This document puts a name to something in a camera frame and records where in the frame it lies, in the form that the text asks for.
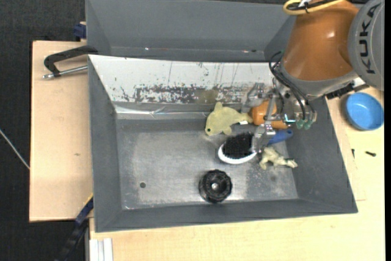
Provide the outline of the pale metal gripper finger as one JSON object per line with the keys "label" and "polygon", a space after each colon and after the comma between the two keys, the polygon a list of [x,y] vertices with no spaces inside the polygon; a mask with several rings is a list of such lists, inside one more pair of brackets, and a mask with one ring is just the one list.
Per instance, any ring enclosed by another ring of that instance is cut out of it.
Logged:
{"label": "pale metal gripper finger", "polygon": [[264,83],[255,83],[247,94],[246,101],[243,104],[243,110],[249,111],[251,108],[260,106],[264,102],[265,95],[266,85]]}
{"label": "pale metal gripper finger", "polygon": [[253,138],[254,152],[257,155],[261,154],[263,149],[268,145],[269,141],[276,135],[270,123],[265,123],[256,128]]}

